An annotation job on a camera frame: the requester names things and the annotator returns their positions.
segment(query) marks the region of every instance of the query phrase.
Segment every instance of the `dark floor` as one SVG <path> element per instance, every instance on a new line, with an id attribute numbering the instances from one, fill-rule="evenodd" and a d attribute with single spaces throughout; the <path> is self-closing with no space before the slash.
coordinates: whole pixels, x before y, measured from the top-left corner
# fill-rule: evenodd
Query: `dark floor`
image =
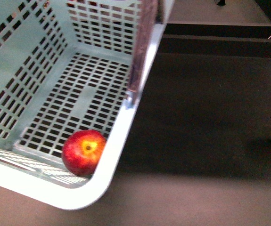
<path id="1" fill-rule="evenodd" d="M 119 170 L 271 179 L 271 59 L 158 54 Z"/>

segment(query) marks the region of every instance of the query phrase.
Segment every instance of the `black surface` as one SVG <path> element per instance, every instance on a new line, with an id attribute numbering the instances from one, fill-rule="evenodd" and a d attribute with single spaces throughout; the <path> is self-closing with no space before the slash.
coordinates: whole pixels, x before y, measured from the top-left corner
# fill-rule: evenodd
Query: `black surface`
<path id="1" fill-rule="evenodd" d="M 271 180 L 271 59 L 158 54 L 118 171 Z"/>
<path id="2" fill-rule="evenodd" d="M 164 34 L 267 39 L 271 26 L 167 24 Z"/>
<path id="3" fill-rule="evenodd" d="M 271 40 L 208 39 L 164 35 L 158 49 L 162 53 L 271 58 Z"/>

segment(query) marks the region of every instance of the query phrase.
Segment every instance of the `basket grid bottom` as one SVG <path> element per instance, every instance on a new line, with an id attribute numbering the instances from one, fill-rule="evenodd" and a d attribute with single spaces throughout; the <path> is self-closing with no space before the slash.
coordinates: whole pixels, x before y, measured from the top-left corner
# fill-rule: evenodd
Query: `basket grid bottom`
<path id="1" fill-rule="evenodd" d="M 126 93 L 129 66 L 76 53 L 55 83 L 19 146 L 61 157 L 75 131 L 95 129 L 108 138 Z"/>

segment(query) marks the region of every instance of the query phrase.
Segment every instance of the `apple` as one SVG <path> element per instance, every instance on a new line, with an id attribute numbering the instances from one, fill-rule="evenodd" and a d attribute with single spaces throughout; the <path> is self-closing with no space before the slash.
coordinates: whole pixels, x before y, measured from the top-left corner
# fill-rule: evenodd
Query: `apple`
<path id="1" fill-rule="evenodd" d="M 62 148 L 62 161 L 66 168 L 77 176 L 94 172 L 106 139 L 96 130 L 81 130 L 72 134 Z"/>

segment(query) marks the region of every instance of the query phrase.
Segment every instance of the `plastic basket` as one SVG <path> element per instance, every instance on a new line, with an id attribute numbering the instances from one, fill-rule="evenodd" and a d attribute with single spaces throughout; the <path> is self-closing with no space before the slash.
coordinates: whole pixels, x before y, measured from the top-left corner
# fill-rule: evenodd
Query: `plastic basket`
<path id="1" fill-rule="evenodd" d="M 0 0 L 0 186 L 62 209 L 107 189 L 164 24 L 155 0 Z M 107 144 L 90 177 L 61 148 L 95 129 Z"/>

